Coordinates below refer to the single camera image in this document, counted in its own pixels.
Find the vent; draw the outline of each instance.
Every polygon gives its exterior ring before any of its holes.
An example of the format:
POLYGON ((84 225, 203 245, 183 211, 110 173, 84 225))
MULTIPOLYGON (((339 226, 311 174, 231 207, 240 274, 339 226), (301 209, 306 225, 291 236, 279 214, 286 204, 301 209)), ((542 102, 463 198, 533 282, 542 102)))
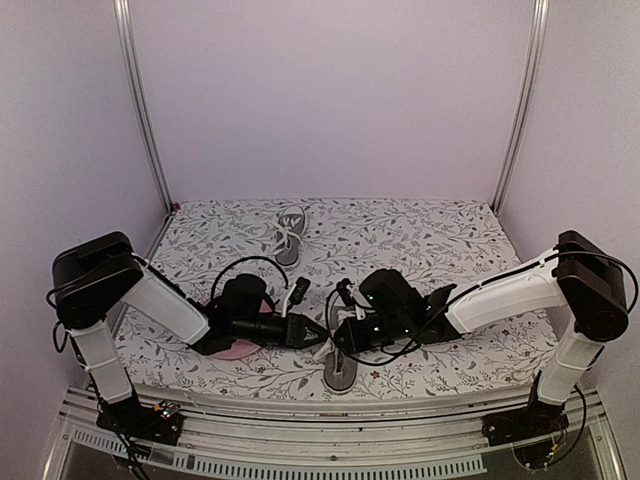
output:
MULTIPOLYGON (((126 456, 123 445, 108 432, 94 432, 76 427, 73 440, 105 453, 126 456)), ((147 460, 146 463, 220 480, 444 480, 487 472, 480 455, 401 466, 327 468, 229 462, 198 454, 174 452, 173 463, 169 465, 153 460, 147 460)))

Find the sneaker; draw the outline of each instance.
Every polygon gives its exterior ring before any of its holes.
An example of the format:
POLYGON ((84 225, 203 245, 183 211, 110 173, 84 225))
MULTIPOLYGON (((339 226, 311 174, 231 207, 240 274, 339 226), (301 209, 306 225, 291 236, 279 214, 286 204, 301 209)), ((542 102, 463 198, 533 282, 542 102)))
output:
POLYGON ((273 223, 276 227, 275 245, 273 255, 283 267, 295 267, 300 261, 300 243, 302 234, 307 227, 307 216, 302 207, 292 205, 285 209, 278 221, 273 223))

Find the floral tablecloth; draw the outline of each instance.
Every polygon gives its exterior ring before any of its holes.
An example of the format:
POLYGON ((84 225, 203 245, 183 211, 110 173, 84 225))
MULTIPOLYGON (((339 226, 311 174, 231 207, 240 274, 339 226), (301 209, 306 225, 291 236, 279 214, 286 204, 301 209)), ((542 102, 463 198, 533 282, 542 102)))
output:
MULTIPOLYGON (((218 272, 247 255, 269 255, 270 221, 289 205, 307 214, 301 261, 288 270, 311 280, 294 311, 321 321, 324 301, 344 277, 356 284, 376 268, 393 267, 423 293, 498 273, 518 259, 485 203, 388 199, 303 199, 187 202, 167 230, 153 264, 195 300, 203 301, 218 272)), ((284 293, 269 264, 245 263, 284 293)), ((330 393, 324 365, 304 351, 263 348, 242 360, 203 357, 160 325, 129 309, 116 335, 119 354, 136 383, 253 398, 370 400, 477 392, 522 385, 549 358, 557 340, 544 313, 503 320, 456 342, 423 347, 385 367, 358 366, 353 389, 330 393)), ((369 352, 367 360, 385 355, 369 352)))

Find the shoelace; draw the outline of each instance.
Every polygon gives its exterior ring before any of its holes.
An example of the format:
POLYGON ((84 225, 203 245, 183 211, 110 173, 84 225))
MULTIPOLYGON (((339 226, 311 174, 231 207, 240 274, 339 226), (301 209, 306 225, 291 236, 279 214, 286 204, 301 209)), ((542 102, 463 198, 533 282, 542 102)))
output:
POLYGON ((295 232, 292 232, 291 230, 287 230, 285 227, 283 227, 282 225, 280 225, 278 222, 269 222, 271 225, 273 225, 276 230, 278 230, 280 233, 282 233, 282 237, 280 237, 279 241, 276 241, 276 244, 273 246, 273 255, 279 255, 280 253, 284 252, 285 250, 289 249, 291 247, 291 238, 296 238, 300 243, 302 243, 302 238, 300 238, 300 235, 298 235, 295 232))

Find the wall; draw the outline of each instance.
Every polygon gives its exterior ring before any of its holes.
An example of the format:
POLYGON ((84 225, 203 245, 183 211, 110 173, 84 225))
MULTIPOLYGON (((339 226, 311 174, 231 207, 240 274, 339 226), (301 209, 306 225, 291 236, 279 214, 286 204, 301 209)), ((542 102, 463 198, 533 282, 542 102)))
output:
POLYGON ((0 478, 33 480, 67 384, 51 261, 114 229, 144 249, 162 211, 110 0, 0 2, 0 478))
MULTIPOLYGON (((640 5, 551 2, 531 115, 501 216, 522 258, 573 228, 640 274, 640 5)), ((640 478, 640 315, 595 380, 629 478, 640 478)))
POLYGON ((138 0, 177 200, 488 200, 533 2, 138 0))

